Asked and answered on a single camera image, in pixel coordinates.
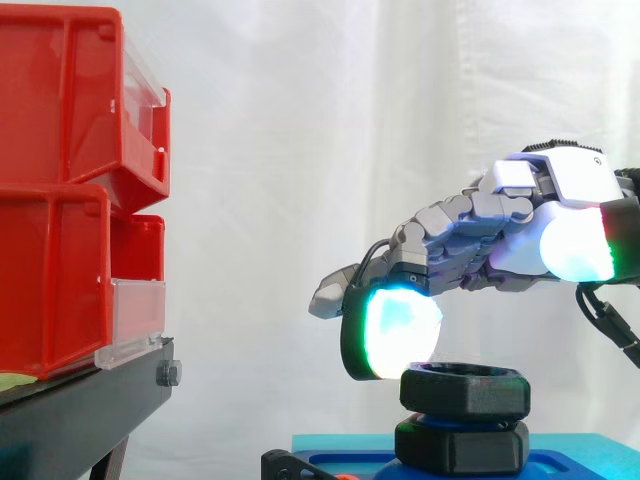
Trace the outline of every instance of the robotic hand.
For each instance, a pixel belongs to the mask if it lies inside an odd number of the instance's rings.
[[[640,169],[614,172],[599,149],[563,140],[528,146],[460,195],[420,210],[360,264],[326,277],[309,311],[343,315],[352,377],[395,378],[435,348],[442,316],[430,297],[567,280],[579,283],[591,323],[640,368],[638,338],[594,293],[605,283],[640,284],[639,193]]]

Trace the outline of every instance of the white fabric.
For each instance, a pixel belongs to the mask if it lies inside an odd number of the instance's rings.
[[[638,165],[633,0],[111,3],[173,94],[172,197],[153,210],[184,365],[125,480],[258,478],[293,434],[392,432],[398,384],[350,380],[340,322],[307,314],[320,279],[529,143]],[[640,331],[638,292],[606,296]],[[640,372],[571,286],[437,301],[439,358],[521,370],[533,432],[640,448]]]

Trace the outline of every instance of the black hexagonal nut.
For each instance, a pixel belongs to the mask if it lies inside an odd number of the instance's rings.
[[[412,412],[458,422],[515,422],[529,415],[531,386],[517,371],[466,363],[415,363],[400,379]]]
[[[522,422],[495,431],[456,431],[420,422],[398,424],[395,453],[405,465],[443,476],[515,475],[529,457],[529,430]]]

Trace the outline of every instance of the glowing palm sensor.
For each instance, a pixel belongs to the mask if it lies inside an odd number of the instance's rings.
[[[426,362],[440,335],[442,313],[432,298],[408,288],[359,287],[345,294],[342,363],[356,380],[400,378]]]
[[[605,282],[615,276],[599,208],[571,211],[553,220],[540,238],[540,256],[551,273],[569,282]]]
[[[379,378],[400,378],[412,362],[431,358],[442,313],[432,298],[414,290],[377,290],[367,305],[365,349]]]

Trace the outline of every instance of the red plastic drawer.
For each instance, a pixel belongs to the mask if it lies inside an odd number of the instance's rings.
[[[119,344],[164,329],[164,223],[112,218],[109,203],[97,185],[0,186],[0,373],[44,379],[114,329]]]
[[[111,8],[0,4],[0,182],[96,183],[114,210],[169,194],[170,96]]]

